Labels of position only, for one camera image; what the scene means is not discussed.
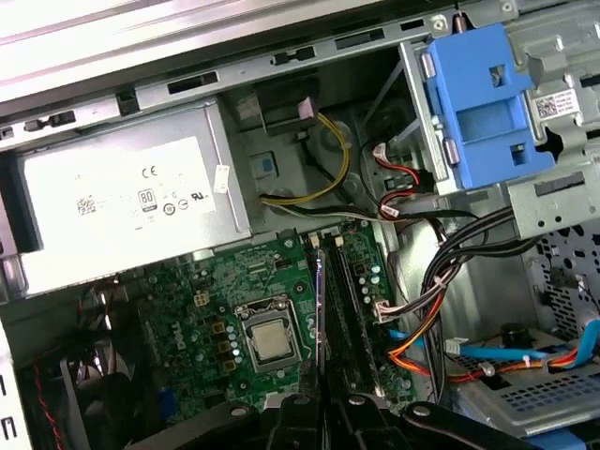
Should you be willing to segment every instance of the cable tie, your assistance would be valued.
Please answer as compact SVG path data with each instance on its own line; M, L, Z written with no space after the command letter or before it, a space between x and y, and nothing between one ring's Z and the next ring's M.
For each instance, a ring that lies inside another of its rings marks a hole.
M435 282L436 286L440 286L442 289L448 288L448 285L446 283L444 283L442 281L442 278L438 277L437 275L435 277L433 277L433 281Z

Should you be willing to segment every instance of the ce mark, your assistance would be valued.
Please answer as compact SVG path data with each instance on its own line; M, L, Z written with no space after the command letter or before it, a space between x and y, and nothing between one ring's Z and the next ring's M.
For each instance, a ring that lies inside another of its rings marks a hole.
M150 176L158 176L157 166L144 167L142 169L142 176L144 178L150 178Z

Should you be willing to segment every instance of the sticker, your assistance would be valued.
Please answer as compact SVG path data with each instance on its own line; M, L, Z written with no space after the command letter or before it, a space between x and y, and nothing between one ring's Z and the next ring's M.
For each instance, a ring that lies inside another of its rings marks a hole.
M216 194L226 194L229 188L229 166L217 165L215 170L215 185L213 192Z
M382 211L384 211L385 214L392 216L393 218L397 218L400 215L400 212L396 208L392 208L387 204L382 204Z
M452 339L447 339L445 342L446 353L460 354L460 346L467 341L468 339L464 337L453 337Z
M390 161L387 160L387 156L385 155L386 150L387 144L382 142L373 149L373 156L383 162L386 162L387 164L390 164Z
M533 113L539 121L579 113L580 111L575 89L567 89L556 94L536 98L533 102L535 104Z
M243 98L237 104L237 113L240 120L246 120L250 117L261 115L261 106L256 96Z
M7 335L0 323L0 450L32 450Z

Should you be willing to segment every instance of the cpu socket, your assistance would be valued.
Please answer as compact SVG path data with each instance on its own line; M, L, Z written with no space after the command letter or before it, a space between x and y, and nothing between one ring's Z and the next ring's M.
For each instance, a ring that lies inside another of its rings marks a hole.
M256 372L280 370L302 360L292 302L285 295L238 308Z

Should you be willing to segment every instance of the yellow wire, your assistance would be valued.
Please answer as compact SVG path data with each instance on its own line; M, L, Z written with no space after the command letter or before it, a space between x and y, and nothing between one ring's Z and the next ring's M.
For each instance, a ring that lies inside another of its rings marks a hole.
M299 203L304 203L304 202L310 202L311 200L315 200L318 199L319 197L322 197L325 194L328 194L329 192L331 192L333 189L337 188L341 183L343 183L344 181L344 177L346 176L346 174L348 173L348 170L350 169L350 147L348 146L348 144L346 143L346 140L344 139L341 131L339 130L338 127L336 127L336 125L329 120L325 115L319 113L319 121L326 127L329 129L329 131L331 131L331 133L337 138L337 141L339 142L339 146L341 147L342 150L342 154L343 154L343 161L341 164L341 169L339 171L339 173L337 174L337 177L334 179L334 181L331 183L331 185L329 185L328 187L324 188L323 190L320 190L319 192L315 192L313 194L308 194L302 197L298 197L295 199L268 199L268 198L263 198L262 202L266 203L266 204L279 204L279 205L291 205L291 204L299 204Z

